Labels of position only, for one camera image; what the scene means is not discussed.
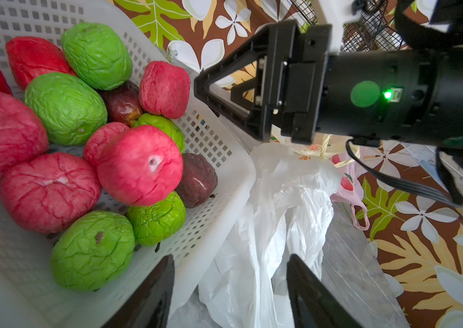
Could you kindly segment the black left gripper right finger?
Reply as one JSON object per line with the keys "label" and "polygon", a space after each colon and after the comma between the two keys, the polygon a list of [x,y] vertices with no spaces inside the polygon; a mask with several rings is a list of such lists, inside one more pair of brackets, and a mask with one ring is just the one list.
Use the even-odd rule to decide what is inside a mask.
{"label": "black left gripper right finger", "polygon": [[361,328],[298,255],[290,256],[286,276],[296,328]]}

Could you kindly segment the white plastic bag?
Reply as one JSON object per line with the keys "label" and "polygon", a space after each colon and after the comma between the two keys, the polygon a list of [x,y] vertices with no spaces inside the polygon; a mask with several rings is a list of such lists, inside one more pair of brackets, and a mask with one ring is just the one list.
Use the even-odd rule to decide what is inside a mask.
{"label": "white plastic bag", "polygon": [[325,159],[300,160],[280,143],[251,152],[251,196],[199,284],[199,298],[222,327],[292,327],[287,263],[322,259],[340,173]]}

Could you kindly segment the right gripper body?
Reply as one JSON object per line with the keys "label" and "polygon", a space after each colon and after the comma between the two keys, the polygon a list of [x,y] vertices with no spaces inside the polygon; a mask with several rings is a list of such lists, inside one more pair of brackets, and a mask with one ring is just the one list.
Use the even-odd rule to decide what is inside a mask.
{"label": "right gripper body", "polygon": [[255,37],[255,134],[272,126],[298,144],[316,133],[367,145],[400,140],[439,146],[449,137],[436,96],[444,55],[435,50],[331,55],[331,27],[300,34],[294,23],[264,27]]}

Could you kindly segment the green apple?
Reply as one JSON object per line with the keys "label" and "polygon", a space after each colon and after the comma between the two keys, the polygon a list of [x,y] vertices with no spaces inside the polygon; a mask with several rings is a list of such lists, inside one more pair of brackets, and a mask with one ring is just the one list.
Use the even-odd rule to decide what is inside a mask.
{"label": "green apple", "polygon": [[132,224],[135,241],[146,247],[159,244],[177,233],[186,216],[186,207],[175,191],[154,205],[130,206],[126,214]]}
{"label": "green apple", "polygon": [[33,79],[24,103],[41,119],[49,142],[84,145],[108,121],[102,97],[76,76],[51,72]]}
{"label": "green apple", "polygon": [[123,215],[96,210],[75,221],[55,244],[51,270],[55,282],[73,291],[97,291],[129,268],[136,245]]}
{"label": "green apple", "polygon": [[132,75],[132,59],[118,34],[101,23],[79,23],[61,38],[70,67],[93,89],[111,91]]}
{"label": "green apple", "polygon": [[150,113],[144,113],[138,119],[132,121],[131,127],[139,127],[149,125],[158,128],[163,133],[167,134],[177,145],[180,153],[185,151],[185,136],[182,130],[170,119],[163,116],[157,116]]}

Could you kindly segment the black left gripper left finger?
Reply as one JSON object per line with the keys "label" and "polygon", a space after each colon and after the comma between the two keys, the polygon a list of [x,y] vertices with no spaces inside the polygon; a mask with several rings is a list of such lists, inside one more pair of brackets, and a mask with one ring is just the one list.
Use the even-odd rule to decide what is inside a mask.
{"label": "black left gripper left finger", "polygon": [[167,255],[155,266],[132,296],[104,327],[166,327],[175,281],[173,256]]}

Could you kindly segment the pink apple-print plastic bag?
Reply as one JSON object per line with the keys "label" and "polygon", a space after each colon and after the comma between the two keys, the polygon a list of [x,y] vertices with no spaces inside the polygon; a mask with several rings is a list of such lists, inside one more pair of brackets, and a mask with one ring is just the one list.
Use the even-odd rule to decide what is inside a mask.
{"label": "pink apple-print plastic bag", "polygon": [[331,161],[342,175],[341,184],[336,194],[331,196],[333,202],[341,202],[350,205],[353,226],[359,230],[367,231],[370,227],[368,209],[363,203],[364,191],[358,180],[365,169],[354,161],[345,150],[342,150],[341,143],[335,143],[331,152]]}

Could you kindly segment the yellow orange-print plastic bag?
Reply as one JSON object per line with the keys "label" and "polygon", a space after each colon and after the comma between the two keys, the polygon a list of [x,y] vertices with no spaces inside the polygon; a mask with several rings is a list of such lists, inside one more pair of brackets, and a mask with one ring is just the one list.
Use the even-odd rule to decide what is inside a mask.
{"label": "yellow orange-print plastic bag", "polygon": [[290,147],[300,159],[308,160],[312,157],[330,159],[337,168],[354,163],[354,159],[346,152],[346,142],[348,140],[349,137],[316,133],[311,145],[301,145],[292,143],[290,137],[284,137],[281,134],[281,129],[275,125],[272,125],[270,139],[271,142],[278,142]]}

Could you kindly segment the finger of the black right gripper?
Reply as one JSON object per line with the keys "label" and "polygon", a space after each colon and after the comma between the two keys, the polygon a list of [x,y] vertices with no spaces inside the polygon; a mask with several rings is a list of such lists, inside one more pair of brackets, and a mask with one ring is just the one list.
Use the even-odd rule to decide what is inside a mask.
{"label": "finger of the black right gripper", "polygon": [[207,70],[201,71],[194,80],[195,96],[201,101],[209,101],[209,87],[211,85],[253,62],[257,62],[255,78],[245,81],[235,88],[239,97],[242,97],[249,90],[254,90],[253,102],[262,103],[264,100],[265,69],[268,68],[269,38],[270,28],[263,28],[239,46],[231,55]]}
{"label": "finger of the black right gripper", "polygon": [[200,101],[257,141],[267,142],[270,139],[271,117],[268,110],[244,97],[245,92],[259,85],[257,78],[232,87],[229,94],[225,93],[229,98],[211,91],[211,85],[208,76],[199,75],[196,78],[196,97]]}

